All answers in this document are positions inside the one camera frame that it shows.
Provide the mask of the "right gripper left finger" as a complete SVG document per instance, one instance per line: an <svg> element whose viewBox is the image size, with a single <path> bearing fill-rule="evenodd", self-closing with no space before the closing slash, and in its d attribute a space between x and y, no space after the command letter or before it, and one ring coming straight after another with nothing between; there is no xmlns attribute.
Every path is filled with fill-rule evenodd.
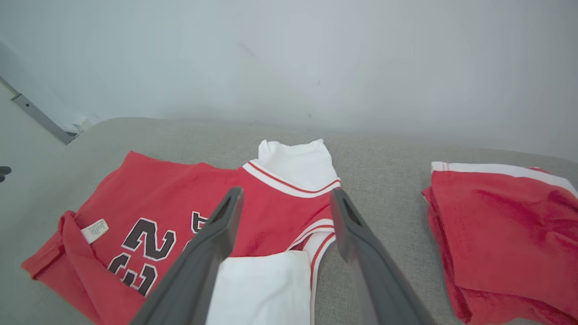
<svg viewBox="0 0 578 325"><path fill-rule="evenodd" d="M232 187L136 313L133 325L204 325L219 265L233 251L244 204Z"/></svg>

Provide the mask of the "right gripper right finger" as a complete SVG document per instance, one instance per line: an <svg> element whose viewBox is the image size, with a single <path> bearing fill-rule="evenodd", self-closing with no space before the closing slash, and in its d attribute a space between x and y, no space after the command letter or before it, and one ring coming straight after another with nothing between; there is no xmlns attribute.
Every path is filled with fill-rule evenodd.
<svg viewBox="0 0 578 325"><path fill-rule="evenodd" d="M333 189L330 205L336 244L351 269L364 325L434 325L433 317L345 190Z"/></svg>

